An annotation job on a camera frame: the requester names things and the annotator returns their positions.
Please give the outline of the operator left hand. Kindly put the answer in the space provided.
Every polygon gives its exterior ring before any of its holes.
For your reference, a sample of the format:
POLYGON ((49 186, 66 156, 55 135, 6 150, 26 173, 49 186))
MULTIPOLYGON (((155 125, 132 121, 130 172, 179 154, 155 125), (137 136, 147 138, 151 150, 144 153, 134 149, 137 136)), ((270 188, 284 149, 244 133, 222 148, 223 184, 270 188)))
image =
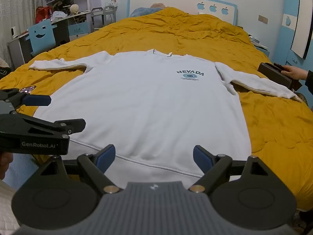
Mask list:
POLYGON ((13 154, 4 152, 0 155, 0 180, 5 178, 9 165, 13 162, 13 154))

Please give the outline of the bystander hand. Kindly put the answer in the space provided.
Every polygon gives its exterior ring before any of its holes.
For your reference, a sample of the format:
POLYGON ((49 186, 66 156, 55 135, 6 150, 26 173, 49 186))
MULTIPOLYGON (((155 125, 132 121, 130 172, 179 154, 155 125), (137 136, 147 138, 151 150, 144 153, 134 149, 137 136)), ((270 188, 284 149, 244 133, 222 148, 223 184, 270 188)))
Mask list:
POLYGON ((298 68, 296 66, 284 65, 281 73, 288 76, 294 80, 306 80, 308 76, 308 71, 298 68))

